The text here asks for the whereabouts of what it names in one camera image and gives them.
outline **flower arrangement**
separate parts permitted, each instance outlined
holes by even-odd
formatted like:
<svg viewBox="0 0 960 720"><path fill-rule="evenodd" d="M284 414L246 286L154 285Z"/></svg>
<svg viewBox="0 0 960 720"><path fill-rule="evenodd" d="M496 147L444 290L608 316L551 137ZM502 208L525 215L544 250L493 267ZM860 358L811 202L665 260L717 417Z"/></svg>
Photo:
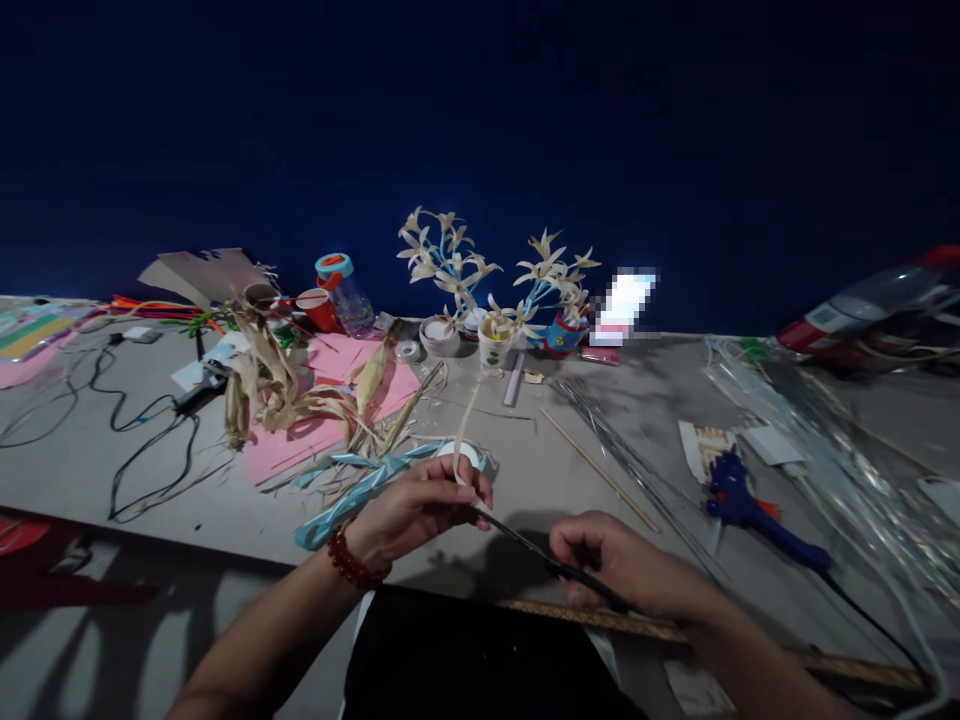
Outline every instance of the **flower arrangement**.
<svg viewBox="0 0 960 720"><path fill-rule="evenodd" d="M430 230L428 225L420 227L421 216L433 218L439 224L440 239L437 243L433 243L428 238ZM473 240L466 237L466 230L467 226L463 224L462 219L456 217L454 212L432 213L424 210L423 206L419 206L407 216L407 222L397 232L397 236L403 238L410 246L397 253L398 258L407 260L407 267L411 269L410 282L433 278L437 287L453 294L454 313L451 314L447 310L446 304L443 306L443 318L453 324L463 322L471 310L477 307L477 300L474 297L474 288L477 283L494 270L503 270L499 265L493 263L488 265L483 256L473 250L466 256L462 254L461 248L464 244L475 247ZM517 278L513 283L514 287L529 280L533 280L534 283L527 297L516 308L501 308L494 301L492 294L487 295L487 303L490 306L489 320L485 320L484 324L489 322L490 330L496 335L494 339L499 340L502 335L512 337L515 333L540 339L540 336L534 333L527 323L538 310L547 308L563 308L564 318L572 324L579 325L581 307L587 296L580 285L584 279L581 271L597 267L600 263L590 258L593 253L592 246L585 255L574 255L573 265L567 265L561 261L560 257L566 251L566 247L558 250L551 248L551 243L560 232L548 235L544 228L539 240L531 236L529 244L539 253L541 260L537 263L525 260L517 263L518 267L525 268L529 272ZM475 272L466 274L467 265L473 265L476 268ZM538 304L553 292L557 293L557 302L550 305Z"/></svg>
<svg viewBox="0 0 960 720"><path fill-rule="evenodd" d="M565 247L559 250L553 250L550 247L556 237L563 232L556 232L553 235L547 235L547 229L543 229L543 236L537 240L530 236L528 241L531 246L540 254L540 262L534 264L526 260L517 263L518 267L526 268L530 272L521 275L513 283L514 286L521 285L528 280L533 280L533 287L523 301L523 315L533 314L537 310L546 308L563 308L564 320L572 325L580 324L580 310L584 300L587 298L587 291L580 285L584 279L584 274L580 272L586 268L598 267L600 263L591 260L593 246L587 250L586 255L574 255L576 258L573 265L567 265L560 261L560 256L567 249ZM538 305L550 293L556 291L558 302L552 305Z"/></svg>
<svg viewBox="0 0 960 720"><path fill-rule="evenodd" d="M435 219L440 225L440 239L433 243L428 237L429 225L420 227L420 216L426 215ZM407 260L407 267L412 267L410 282L433 278L434 283L441 290L453 293L454 314L443 306L443 317L451 323L459 323L466 319L477 301L473 296L473 288L483 278L494 270L503 270L499 265L487 265L482 255L470 251L464 257L460 246L464 243L475 247L473 240L465 236L467 226L463 220L456 217L453 211L448 213L432 213L418 206L407 216L406 224L397 233L410 246L397 253L398 258ZM476 271L466 275L467 265L473 265Z"/></svg>

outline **clear plastic bottle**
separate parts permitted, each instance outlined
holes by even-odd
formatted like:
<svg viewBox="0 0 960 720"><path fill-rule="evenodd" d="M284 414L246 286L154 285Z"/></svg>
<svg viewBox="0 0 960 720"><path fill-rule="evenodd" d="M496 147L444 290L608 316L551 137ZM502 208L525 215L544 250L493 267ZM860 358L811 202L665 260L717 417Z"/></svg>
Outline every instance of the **clear plastic bottle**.
<svg viewBox="0 0 960 720"><path fill-rule="evenodd" d="M337 319L347 335L369 337L376 316L370 299L357 282L350 256L345 253L324 255L314 267L317 269L317 285L330 293L330 300L337 309Z"/></svg>
<svg viewBox="0 0 960 720"><path fill-rule="evenodd" d="M960 246L940 245L915 263L872 275L787 325L774 338L774 347L798 361L816 355L910 307L957 265Z"/></svg>

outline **person's left hand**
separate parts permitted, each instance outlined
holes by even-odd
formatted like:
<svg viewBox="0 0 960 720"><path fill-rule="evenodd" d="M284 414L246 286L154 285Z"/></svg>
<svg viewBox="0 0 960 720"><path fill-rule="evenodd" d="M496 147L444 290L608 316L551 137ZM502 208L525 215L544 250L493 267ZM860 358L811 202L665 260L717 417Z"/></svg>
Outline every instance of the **person's left hand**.
<svg viewBox="0 0 960 720"><path fill-rule="evenodd" d="M493 487L464 455L459 469L469 487L454 478L453 455L412 467L347 526L347 548L367 569L377 572L454 525L473 523L489 530L490 523L470 503L479 495L493 508Z"/></svg>

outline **floor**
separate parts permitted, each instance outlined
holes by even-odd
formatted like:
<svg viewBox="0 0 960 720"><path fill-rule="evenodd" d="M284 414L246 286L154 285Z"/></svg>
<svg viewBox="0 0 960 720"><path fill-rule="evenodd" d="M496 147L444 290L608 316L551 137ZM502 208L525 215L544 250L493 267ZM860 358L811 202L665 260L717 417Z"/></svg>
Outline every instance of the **floor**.
<svg viewBox="0 0 960 720"><path fill-rule="evenodd" d="M5 720L163 718L214 639L284 568L128 535L98 536L83 574L161 588L150 603L0 614ZM333 720L357 611L277 717ZM652 717L683 717L651 649L614 646L624 691Z"/></svg>

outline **black scissors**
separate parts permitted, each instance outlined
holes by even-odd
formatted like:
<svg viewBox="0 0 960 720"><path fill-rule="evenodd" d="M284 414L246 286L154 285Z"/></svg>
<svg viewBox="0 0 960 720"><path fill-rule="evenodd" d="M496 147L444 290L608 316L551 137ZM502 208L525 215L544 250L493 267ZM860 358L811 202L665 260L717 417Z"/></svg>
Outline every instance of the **black scissors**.
<svg viewBox="0 0 960 720"><path fill-rule="evenodd" d="M502 522L497 520L495 517L490 515L483 510L480 510L476 507L473 508L477 511L477 515L487 520L491 525L493 525L497 530L502 532L507 537L510 537L516 540L518 543L523 545L527 550L532 552L534 555L543 560L543 564L547 568L547 572L553 575L554 577L564 577L567 580L576 580L581 585L584 585L591 590L593 590L598 595L606 598L607 604L610 606L610 609L614 612L618 612L622 615L626 615L630 610L630 605L622 597L617 595L613 590L608 588L602 582L597 580L595 577L587 575L583 570L579 570L573 565L567 565L566 563L558 562L552 557L547 555L543 550L538 548L532 542L527 540L523 535L518 532L514 532Z"/></svg>

